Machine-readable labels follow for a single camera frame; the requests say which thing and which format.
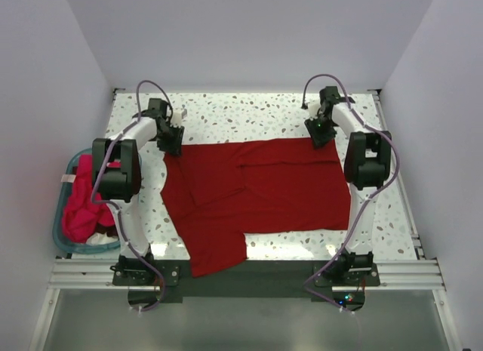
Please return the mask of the dark red t-shirt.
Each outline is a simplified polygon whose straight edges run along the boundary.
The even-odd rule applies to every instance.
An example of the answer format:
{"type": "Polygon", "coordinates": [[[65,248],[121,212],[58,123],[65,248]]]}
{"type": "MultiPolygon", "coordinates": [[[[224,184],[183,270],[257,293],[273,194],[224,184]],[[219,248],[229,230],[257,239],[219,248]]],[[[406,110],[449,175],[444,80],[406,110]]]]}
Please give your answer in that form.
{"type": "Polygon", "coordinates": [[[350,194],[334,142],[186,145],[164,163],[162,200],[195,277],[244,262],[248,234],[348,227],[350,194]]]}

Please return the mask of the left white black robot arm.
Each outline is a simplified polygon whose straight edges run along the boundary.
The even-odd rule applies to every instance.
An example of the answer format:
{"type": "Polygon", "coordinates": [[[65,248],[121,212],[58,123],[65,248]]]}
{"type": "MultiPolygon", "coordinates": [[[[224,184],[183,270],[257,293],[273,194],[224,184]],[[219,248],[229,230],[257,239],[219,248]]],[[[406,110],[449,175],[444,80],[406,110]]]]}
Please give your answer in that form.
{"type": "Polygon", "coordinates": [[[92,143],[91,200],[109,209],[120,241],[120,257],[136,260],[129,274],[140,285],[155,279],[156,266],[149,262],[151,249],[139,212],[139,150],[154,142],[162,152],[181,155],[186,116],[185,109],[173,109],[168,101],[151,98],[148,108],[140,109],[125,128],[92,143]]]}

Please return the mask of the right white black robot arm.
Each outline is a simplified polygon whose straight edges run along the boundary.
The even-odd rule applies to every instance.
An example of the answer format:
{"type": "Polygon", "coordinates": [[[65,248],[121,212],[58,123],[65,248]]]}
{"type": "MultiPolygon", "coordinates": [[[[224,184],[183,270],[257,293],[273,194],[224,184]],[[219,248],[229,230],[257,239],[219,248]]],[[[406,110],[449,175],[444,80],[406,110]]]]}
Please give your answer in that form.
{"type": "Polygon", "coordinates": [[[326,147],[339,128],[348,138],[343,174],[351,196],[349,228],[334,259],[319,272],[327,280],[354,285],[371,273],[374,265],[373,226],[377,197],[389,180],[391,134],[372,128],[353,108],[349,97],[337,87],[319,91],[319,103],[306,106],[306,129],[316,149],[326,147]]]}

